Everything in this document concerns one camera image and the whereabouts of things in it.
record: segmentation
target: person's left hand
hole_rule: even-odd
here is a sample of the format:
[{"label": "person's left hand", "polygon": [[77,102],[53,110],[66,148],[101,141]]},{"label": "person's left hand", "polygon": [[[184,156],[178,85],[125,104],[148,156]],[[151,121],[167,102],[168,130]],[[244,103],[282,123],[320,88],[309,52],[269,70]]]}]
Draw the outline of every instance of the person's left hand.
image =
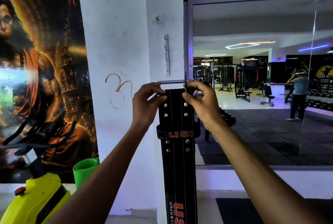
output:
[{"label": "person's left hand", "polygon": [[153,123],[157,109],[167,96],[158,97],[157,94],[148,100],[154,93],[165,94],[160,83],[149,83],[143,85],[133,97],[133,121],[132,126],[148,129]]}]

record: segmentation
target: weightlifting belt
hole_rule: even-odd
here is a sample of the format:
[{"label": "weightlifting belt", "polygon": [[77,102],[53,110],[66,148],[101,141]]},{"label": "weightlifting belt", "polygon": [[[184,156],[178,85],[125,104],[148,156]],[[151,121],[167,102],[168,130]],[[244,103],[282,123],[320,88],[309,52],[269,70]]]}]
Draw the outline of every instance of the weightlifting belt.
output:
[{"label": "weightlifting belt", "polygon": [[168,224],[198,223],[194,139],[200,135],[200,124],[194,122],[194,108],[183,99],[183,92],[166,90],[168,99],[159,106],[156,128],[162,146]]}]

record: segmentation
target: led light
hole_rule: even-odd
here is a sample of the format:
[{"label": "led light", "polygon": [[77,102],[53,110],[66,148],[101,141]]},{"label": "led light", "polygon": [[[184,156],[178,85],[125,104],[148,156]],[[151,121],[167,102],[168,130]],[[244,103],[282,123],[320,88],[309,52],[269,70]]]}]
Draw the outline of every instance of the led light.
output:
[{"label": "led light", "polygon": [[213,55],[206,55],[205,57],[220,57],[220,56],[226,56],[227,54],[224,53],[224,54],[218,54],[218,53],[215,53]]},{"label": "led light", "polygon": [[318,46],[318,47],[314,47],[314,48],[300,49],[300,50],[298,50],[298,52],[307,51],[307,50],[314,50],[314,49],[321,49],[321,48],[324,48],[324,47],[328,47],[328,45]]},{"label": "led light", "polygon": [[[245,43],[239,43],[236,45],[231,45],[231,46],[226,46],[227,49],[242,49],[242,48],[249,48],[249,47],[253,47],[253,46],[258,46],[260,44],[263,43],[275,43],[276,41],[267,41],[267,42],[245,42]],[[241,46],[241,45],[249,45],[249,46],[244,46],[244,47],[236,47],[233,48],[235,46]]]}]

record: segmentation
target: green yoga mat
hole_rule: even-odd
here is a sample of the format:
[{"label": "green yoga mat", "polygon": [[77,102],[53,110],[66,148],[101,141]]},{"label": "green yoga mat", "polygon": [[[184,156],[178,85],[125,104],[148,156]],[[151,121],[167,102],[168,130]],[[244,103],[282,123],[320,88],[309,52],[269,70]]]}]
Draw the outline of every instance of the green yoga mat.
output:
[{"label": "green yoga mat", "polygon": [[100,164],[99,158],[89,158],[78,162],[73,167],[74,180],[78,188],[97,169]]}]

